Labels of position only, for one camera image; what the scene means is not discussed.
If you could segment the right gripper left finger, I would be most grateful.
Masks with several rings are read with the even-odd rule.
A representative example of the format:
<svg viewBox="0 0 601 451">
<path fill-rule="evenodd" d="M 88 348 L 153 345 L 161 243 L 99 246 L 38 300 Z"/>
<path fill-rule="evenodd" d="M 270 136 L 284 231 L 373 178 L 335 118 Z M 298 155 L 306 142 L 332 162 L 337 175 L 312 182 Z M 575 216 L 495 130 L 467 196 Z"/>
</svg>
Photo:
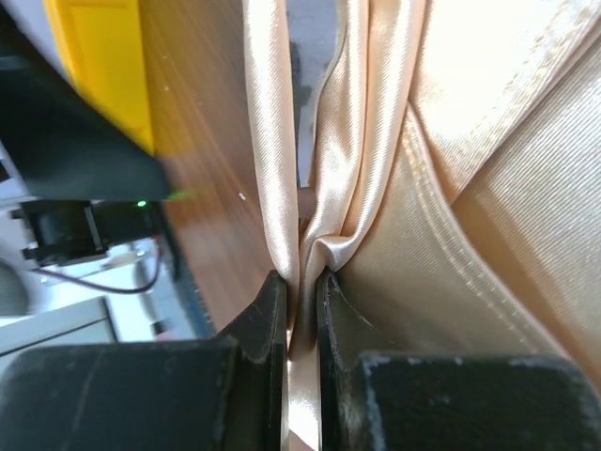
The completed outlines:
<svg viewBox="0 0 601 451">
<path fill-rule="evenodd" d="M 1 380 L 5 450 L 284 450 L 286 285 L 210 339 L 28 350 Z"/>
</svg>

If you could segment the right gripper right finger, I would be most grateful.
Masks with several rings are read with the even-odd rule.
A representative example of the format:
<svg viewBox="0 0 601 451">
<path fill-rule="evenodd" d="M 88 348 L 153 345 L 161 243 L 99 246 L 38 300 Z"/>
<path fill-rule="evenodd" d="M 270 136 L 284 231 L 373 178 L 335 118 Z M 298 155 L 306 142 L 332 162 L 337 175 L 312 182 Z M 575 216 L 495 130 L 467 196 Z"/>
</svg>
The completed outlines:
<svg viewBox="0 0 601 451">
<path fill-rule="evenodd" d="M 600 398 L 548 355 L 410 354 L 316 288 L 323 450 L 596 450 Z"/>
</svg>

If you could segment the peach cloth napkin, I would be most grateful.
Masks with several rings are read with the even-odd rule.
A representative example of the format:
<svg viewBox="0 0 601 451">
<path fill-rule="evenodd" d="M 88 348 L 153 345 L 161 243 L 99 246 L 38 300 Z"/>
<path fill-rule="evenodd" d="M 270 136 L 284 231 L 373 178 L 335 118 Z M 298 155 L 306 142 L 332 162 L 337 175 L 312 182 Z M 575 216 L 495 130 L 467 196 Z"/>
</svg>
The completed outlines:
<svg viewBox="0 0 601 451">
<path fill-rule="evenodd" d="M 339 1 L 302 219 L 283 1 L 243 5 L 288 424 L 320 439 L 316 288 L 410 354 L 548 355 L 600 398 L 600 5 Z"/>
</svg>

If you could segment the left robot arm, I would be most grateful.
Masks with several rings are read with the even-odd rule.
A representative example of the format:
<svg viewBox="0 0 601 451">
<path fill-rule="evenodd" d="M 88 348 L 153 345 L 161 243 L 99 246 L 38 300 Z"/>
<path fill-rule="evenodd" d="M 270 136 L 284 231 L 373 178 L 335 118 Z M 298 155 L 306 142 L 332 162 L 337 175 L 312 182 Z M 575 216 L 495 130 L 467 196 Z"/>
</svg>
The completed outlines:
<svg viewBox="0 0 601 451">
<path fill-rule="evenodd" d="M 1 143 L 30 195 L 23 257 L 66 266 L 162 232 L 161 163 L 85 101 L 1 11 Z"/>
</svg>

